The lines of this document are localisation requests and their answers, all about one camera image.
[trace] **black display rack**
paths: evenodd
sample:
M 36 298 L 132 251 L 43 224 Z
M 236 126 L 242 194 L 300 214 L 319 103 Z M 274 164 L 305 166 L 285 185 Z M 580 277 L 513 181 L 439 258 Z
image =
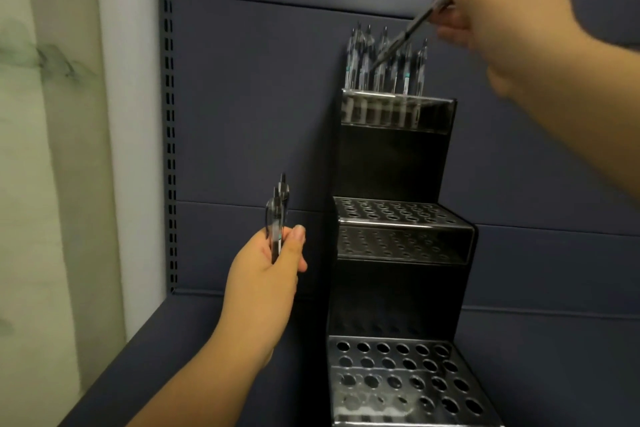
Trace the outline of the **black display rack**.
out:
M 453 344 L 477 230 L 437 204 L 456 101 L 343 90 L 333 425 L 500 426 Z

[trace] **forearm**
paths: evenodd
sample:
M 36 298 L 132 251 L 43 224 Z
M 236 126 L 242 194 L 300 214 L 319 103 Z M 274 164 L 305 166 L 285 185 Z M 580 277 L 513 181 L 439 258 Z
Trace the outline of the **forearm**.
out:
M 640 199 L 640 55 L 582 33 L 540 52 L 512 98 Z
M 217 330 L 129 427 L 235 425 L 258 374 L 258 355 Z

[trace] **wall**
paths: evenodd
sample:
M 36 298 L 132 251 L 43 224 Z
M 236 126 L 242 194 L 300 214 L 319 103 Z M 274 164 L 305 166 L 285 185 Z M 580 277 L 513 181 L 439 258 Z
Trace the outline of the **wall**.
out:
M 59 422 L 124 345 L 97 0 L 0 0 L 0 425 Z

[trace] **person's right hand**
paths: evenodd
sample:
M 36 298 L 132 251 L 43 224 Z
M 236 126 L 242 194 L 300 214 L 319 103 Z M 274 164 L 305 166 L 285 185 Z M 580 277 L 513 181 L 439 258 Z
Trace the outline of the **person's right hand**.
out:
M 477 50 L 488 63 L 493 89 L 513 98 L 549 57 L 584 36 L 571 0 L 453 0 L 434 15 L 438 36 Z

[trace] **person's left hand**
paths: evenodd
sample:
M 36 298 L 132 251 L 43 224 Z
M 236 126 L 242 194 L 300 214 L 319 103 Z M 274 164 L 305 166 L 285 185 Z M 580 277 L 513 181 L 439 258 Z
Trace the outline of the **person's left hand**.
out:
M 233 343 L 239 354 L 266 364 L 289 321 L 298 272 L 307 270 L 302 257 L 305 229 L 285 228 L 278 260 L 271 264 L 271 249 L 264 229 L 257 232 L 231 264 L 225 301 L 214 336 Z

